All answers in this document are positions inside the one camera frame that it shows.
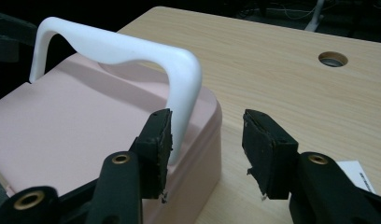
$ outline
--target pink container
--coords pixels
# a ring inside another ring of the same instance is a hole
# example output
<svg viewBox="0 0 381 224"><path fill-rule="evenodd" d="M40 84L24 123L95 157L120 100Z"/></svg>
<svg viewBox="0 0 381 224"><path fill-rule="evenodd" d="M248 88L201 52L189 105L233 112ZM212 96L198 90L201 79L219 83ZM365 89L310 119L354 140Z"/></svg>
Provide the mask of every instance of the pink container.
<svg viewBox="0 0 381 224"><path fill-rule="evenodd" d="M63 195L97 178L105 157L129 149L148 116L166 107L168 80L140 63L107 65L76 53L1 99L7 194L51 186ZM194 223L219 181L221 122L216 97L201 87L168 166L168 203L144 200L144 223Z"/></svg>

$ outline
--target plastic handle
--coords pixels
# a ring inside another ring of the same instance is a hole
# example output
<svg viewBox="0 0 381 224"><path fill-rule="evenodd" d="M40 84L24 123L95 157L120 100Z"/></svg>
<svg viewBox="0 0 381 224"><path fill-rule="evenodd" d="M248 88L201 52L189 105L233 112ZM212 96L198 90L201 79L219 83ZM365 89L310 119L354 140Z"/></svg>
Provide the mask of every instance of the plastic handle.
<svg viewBox="0 0 381 224"><path fill-rule="evenodd" d="M169 163L174 164L202 87L202 69L197 58L185 49L50 17L38 26L31 83L45 74L49 42L56 34L62 35L79 54L98 63L149 61L165 70L170 85L166 108L173 111L173 151Z"/></svg>

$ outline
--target light wood tabletop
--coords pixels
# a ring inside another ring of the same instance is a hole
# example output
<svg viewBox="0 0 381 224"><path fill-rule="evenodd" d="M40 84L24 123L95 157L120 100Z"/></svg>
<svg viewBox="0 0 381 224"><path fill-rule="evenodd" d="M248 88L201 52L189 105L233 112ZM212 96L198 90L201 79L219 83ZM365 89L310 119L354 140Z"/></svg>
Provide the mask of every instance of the light wood tabletop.
<svg viewBox="0 0 381 224"><path fill-rule="evenodd" d="M300 153L359 161L381 195L381 44L168 7L119 32L193 52L203 85L221 104L221 179L197 223L292 223L289 201L263 201L247 175L241 147L247 108L270 115ZM321 63L327 51L348 62Z"/></svg>

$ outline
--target black object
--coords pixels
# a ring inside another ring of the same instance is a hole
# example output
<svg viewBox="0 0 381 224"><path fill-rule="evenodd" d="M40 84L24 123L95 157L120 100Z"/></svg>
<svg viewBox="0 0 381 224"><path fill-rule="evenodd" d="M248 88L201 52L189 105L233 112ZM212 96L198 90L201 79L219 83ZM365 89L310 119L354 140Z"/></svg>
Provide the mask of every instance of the black object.
<svg viewBox="0 0 381 224"><path fill-rule="evenodd" d="M260 190L287 199L295 224L381 223L381 197L359 189L330 157L297 152L298 143L268 115L246 109L242 146Z"/></svg>
<svg viewBox="0 0 381 224"><path fill-rule="evenodd" d="M129 151L106 157L99 177L58 197L48 186L25 189L0 207L7 223L142 223L142 199L165 188L172 150L170 109L152 113Z"/></svg>

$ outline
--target dark floor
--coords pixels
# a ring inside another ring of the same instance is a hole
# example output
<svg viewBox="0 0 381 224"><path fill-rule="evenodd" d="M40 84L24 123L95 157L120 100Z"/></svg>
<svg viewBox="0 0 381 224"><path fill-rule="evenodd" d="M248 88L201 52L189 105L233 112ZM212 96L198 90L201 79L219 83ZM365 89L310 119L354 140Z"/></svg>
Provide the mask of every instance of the dark floor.
<svg viewBox="0 0 381 224"><path fill-rule="evenodd" d="M262 16L257 1L249 1L236 14L237 19L257 21L303 30L311 21L316 1L273 0ZM359 0L326 0L316 33L346 36L381 43L381 5L363 5ZM356 15L361 15L355 23Z"/></svg>

